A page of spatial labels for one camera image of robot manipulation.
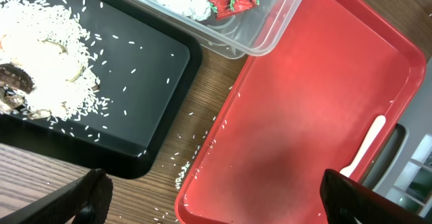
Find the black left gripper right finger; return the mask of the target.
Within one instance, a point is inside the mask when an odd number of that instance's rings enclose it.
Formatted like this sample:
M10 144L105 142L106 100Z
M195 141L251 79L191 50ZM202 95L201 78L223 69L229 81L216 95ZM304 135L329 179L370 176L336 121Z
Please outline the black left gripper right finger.
M320 197L329 224L428 224L333 169L324 171Z

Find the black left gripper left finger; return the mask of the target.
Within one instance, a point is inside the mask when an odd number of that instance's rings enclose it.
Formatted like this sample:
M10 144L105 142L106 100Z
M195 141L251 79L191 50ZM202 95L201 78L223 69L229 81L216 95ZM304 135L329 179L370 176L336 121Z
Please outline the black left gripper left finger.
M113 182L102 169L1 218L1 224L82 223L106 221L113 196Z

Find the white plastic fork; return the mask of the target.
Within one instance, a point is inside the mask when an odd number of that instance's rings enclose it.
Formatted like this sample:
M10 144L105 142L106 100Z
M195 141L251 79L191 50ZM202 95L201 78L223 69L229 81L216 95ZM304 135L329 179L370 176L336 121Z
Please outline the white plastic fork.
M373 141L376 139L381 129L384 127L385 122L386 122L386 117L384 115L378 115L374 119L352 162L348 166L340 170L340 173L342 175L344 175L345 177L351 176L351 174L357 168L361 159L364 157L365 153L369 149L370 145L373 143Z

